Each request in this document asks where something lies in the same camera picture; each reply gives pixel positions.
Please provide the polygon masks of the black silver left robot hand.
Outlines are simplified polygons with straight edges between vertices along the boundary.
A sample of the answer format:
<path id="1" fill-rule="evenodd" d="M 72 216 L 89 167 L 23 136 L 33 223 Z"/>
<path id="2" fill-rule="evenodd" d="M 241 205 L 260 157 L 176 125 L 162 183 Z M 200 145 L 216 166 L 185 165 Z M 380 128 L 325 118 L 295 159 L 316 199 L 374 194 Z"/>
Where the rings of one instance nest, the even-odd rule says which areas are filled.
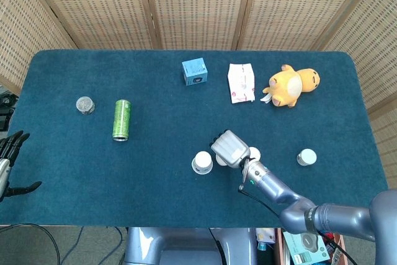
<path id="1" fill-rule="evenodd" d="M 22 144 L 29 138 L 29 133 L 23 130 L 1 139 L 1 201 L 5 197 L 13 197 L 31 193 L 42 185 L 37 181 L 27 187 L 10 187 L 9 176 L 15 165 Z"/>

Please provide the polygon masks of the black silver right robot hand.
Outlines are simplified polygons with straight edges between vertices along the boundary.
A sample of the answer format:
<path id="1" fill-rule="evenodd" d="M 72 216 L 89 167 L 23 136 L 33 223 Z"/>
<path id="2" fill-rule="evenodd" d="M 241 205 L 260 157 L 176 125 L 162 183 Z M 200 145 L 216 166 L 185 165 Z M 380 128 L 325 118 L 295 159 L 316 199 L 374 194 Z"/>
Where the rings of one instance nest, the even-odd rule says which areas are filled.
<path id="1" fill-rule="evenodd" d="M 242 168 L 251 152 L 247 144 L 231 130 L 219 134 L 210 144 L 212 151 L 231 168 Z"/>

